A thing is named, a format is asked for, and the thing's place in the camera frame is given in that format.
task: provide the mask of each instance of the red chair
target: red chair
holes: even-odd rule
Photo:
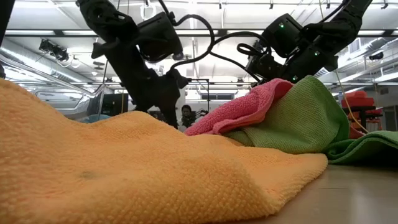
[[[382,110],[376,110],[373,98],[368,97],[366,92],[363,90],[347,93],[346,98],[354,117],[361,123],[364,128],[367,128],[368,123],[376,123],[379,124],[378,129],[381,129],[381,122],[378,117],[382,116]],[[352,121],[351,127],[359,131],[363,131],[362,128],[354,122],[353,117],[350,115],[345,99],[341,101],[341,104],[343,106],[343,110],[348,115],[348,119]]]

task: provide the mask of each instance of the pink towel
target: pink towel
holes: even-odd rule
[[[232,100],[185,131],[186,135],[222,134],[234,128],[257,124],[264,120],[272,102],[283,97],[293,86],[290,82],[275,78],[254,87],[249,94]]]

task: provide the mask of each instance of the person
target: person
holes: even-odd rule
[[[182,117],[178,122],[178,130],[184,132],[187,128],[192,126],[195,118],[192,116],[192,109],[189,105],[183,105],[181,108]]]

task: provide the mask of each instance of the ceiling light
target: ceiling light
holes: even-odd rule
[[[62,32],[65,35],[96,35],[92,30],[64,30]]]
[[[342,78],[341,80],[340,80],[340,82],[347,82],[347,81],[351,81],[351,80],[353,80],[354,78],[358,78],[358,77],[360,77],[362,74],[354,74],[354,75],[350,75],[350,76],[347,76],[347,77],[345,77],[345,78]]]
[[[53,30],[6,30],[6,35],[55,35]]]
[[[358,35],[381,35],[384,32],[384,30],[360,30]]]
[[[397,86],[398,83],[378,83],[379,86]]]
[[[398,72],[392,73],[392,74],[387,74],[387,75],[383,75],[377,79],[375,79],[376,82],[383,82],[383,81],[387,81],[387,80],[392,80],[394,78],[398,78]]]
[[[83,97],[83,95],[79,94],[79,93],[64,93],[64,95],[72,97],[72,98],[78,98],[78,99],[81,99]]]
[[[176,30],[177,35],[210,35],[208,30]],[[214,30],[214,35],[218,34],[218,30]]]
[[[365,86],[362,86],[362,87],[359,87],[359,88],[355,88],[355,89],[352,89],[352,90],[348,90],[346,93],[352,93],[352,92],[355,92],[355,91],[358,91],[358,90],[362,90],[363,88],[365,88]]]
[[[261,35],[264,31],[263,30],[229,30],[229,31],[227,31],[228,34],[233,34],[236,32],[254,32],[254,33]]]

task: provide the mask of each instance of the cable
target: cable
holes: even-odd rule
[[[322,10],[322,3],[321,3],[321,0],[319,0],[319,9],[321,10],[321,16],[322,16],[322,20],[323,20],[324,17],[323,17],[323,10]]]
[[[230,59],[230,58],[227,58],[227,57],[218,55],[218,54],[216,54],[216,53],[213,53],[213,52],[210,52],[210,55],[212,55],[212,56],[214,56],[214,57],[217,57],[217,58],[220,58],[220,59],[223,59],[223,60],[225,60],[225,61],[227,61],[227,62],[231,62],[231,63],[235,64],[235,65],[238,66],[239,68],[242,68],[242,69],[243,69],[245,72],[247,72],[250,76],[252,76],[257,82],[261,82],[261,80],[260,80],[254,73],[252,73],[252,72],[246,70],[246,67],[243,66],[243,65],[241,65],[240,63],[238,63],[238,62],[236,62],[236,61],[234,61],[234,60],[232,60],[232,59]]]
[[[59,60],[57,60],[57,64],[61,65],[62,68],[67,68],[70,65],[70,63],[68,65],[62,65]]]
[[[252,37],[257,37],[258,39],[260,39],[260,41],[261,41],[264,45],[267,46],[266,52],[269,53],[269,54],[272,53],[272,50],[271,50],[271,47],[270,47],[269,44],[268,44],[268,41],[267,41],[262,35],[257,34],[257,33],[255,33],[255,32],[250,32],[250,31],[239,31],[239,32],[234,32],[234,33],[231,33],[231,34],[227,34],[227,35],[225,35],[225,36],[220,37],[219,39],[217,39],[216,42],[215,42],[215,44],[218,44],[218,43],[220,43],[221,41],[226,40],[226,39],[228,39],[228,38],[231,38],[231,37],[238,37],[238,36],[242,36],[242,35],[248,35],[248,36],[252,36]]]
[[[351,0],[343,0],[343,2],[335,10],[333,10],[333,12],[331,12],[329,15],[327,15],[325,18],[323,18],[321,21],[319,21],[319,23],[325,22],[328,19],[330,19],[330,17],[332,17],[334,14],[336,14],[342,7],[347,5],[350,1]]]
[[[376,98],[376,106],[379,107],[379,100],[377,98],[377,85],[376,85],[376,79],[373,78],[373,84],[374,84],[374,97]]]
[[[341,84],[340,77],[338,76],[338,73],[337,73],[337,72],[335,72],[335,74],[336,74],[336,76],[337,76],[338,83],[340,84],[341,91],[343,92],[343,97],[344,97],[344,100],[346,101],[346,104],[347,104],[347,107],[348,107],[348,110],[349,110],[349,114],[350,114],[351,117],[354,119],[355,123],[356,123],[357,125],[359,125],[359,127],[361,127],[361,128],[366,132],[366,134],[369,133],[369,131],[368,131],[366,128],[364,128],[364,127],[362,126],[362,124],[354,117],[354,114],[353,114],[353,112],[351,111],[351,107],[350,107],[349,104],[348,104],[348,100],[347,100],[347,97],[346,97],[346,92],[344,91],[343,85]]]
[[[240,32],[235,32],[235,33],[227,34],[227,35],[225,35],[225,36],[220,37],[219,39],[217,39],[217,40],[215,41],[215,44],[218,44],[218,43],[220,43],[221,41],[226,40],[226,39],[228,39],[228,38],[237,37],[237,36],[241,36],[241,35],[249,35],[249,36],[257,37],[260,41],[263,42],[264,45],[267,45],[267,49],[266,49],[266,51],[265,51],[264,53],[262,53],[262,52],[256,50],[254,47],[251,47],[251,46],[248,45],[248,44],[242,44],[242,43],[241,43],[241,44],[238,44],[238,46],[236,47],[237,50],[238,50],[238,52],[240,52],[240,53],[242,53],[242,54],[246,54],[246,55],[258,55],[258,56],[262,56],[262,55],[264,55],[264,54],[271,54],[271,53],[272,53],[271,47],[268,45],[267,40],[266,40],[263,36],[261,36],[260,34],[255,33],[255,32],[249,32],[249,31],[240,31]],[[227,57],[218,55],[218,54],[216,54],[216,53],[213,53],[213,52],[211,52],[210,55],[212,55],[212,56],[214,56],[214,57],[218,57],[218,58],[220,58],[220,59],[222,59],[222,60],[225,60],[225,61],[227,61],[227,62],[231,62],[231,63],[235,64],[235,65],[238,66],[239,68],[242,68],[242,69],[243,69],[245,72],[247,72],[250,76],[252,76],[257,82],[261,82],[261,80],[256,76],[256,74],[254,74],[254,73],[252,73],[252,72],[246,70],[246,67],[244,67],[244,66],[241,65],[240,63],[238,63],[238,62],[236,62],[236,61],[234,61],[234,60],[232,60],[232,59],[230,59],[230,58],[227,58]]]
[[[183,16],[178,22],[176,22],[175,24],[173,24],[173,26],[179,26],[179,25],[181,25],[184,21],[186,21],[187,19],[190,19],[190,18],[199,20],[199,21],[202,22],[202,23],[206,26],[206,28],[209,30],[209,32],[210,32],[210,45],[209,45],[209,47],[207,48],[206,52],[203,53],[203,54],[201,54],[199,57],[193,58],[193,59],[190,59],[190,60],[186,60],[186,61],[183,61],[183,62],[177,62],[177,63],[175,63],[175,64],[173,64],[173,65],[171,66],[170,70],[175,69],[175,67],[177,67],[177,66],[185,65],[185,64],[188,64],[188,63],[197,62],[197,61],[199,61],[199,60],[205,58],[208,54],[210,54],[211,50],[213,50],[213,47],[214,47],[214,45],[215,45],[215,35],[214,35],[214,32],[213,32],[213,28],[211,28],[210,23],[207,22],[207,20],[206,20],[205,18],[203,18],[202,16],[198,16],[198,15],[194,15],[194,14],[190,14],[190,15]]]
[[[169,16],[169,10],[167,9],[167,6],[164,4],[163,0],[159,0],[160,5],[162,6],[164,12],[166,13],[167,16]]]

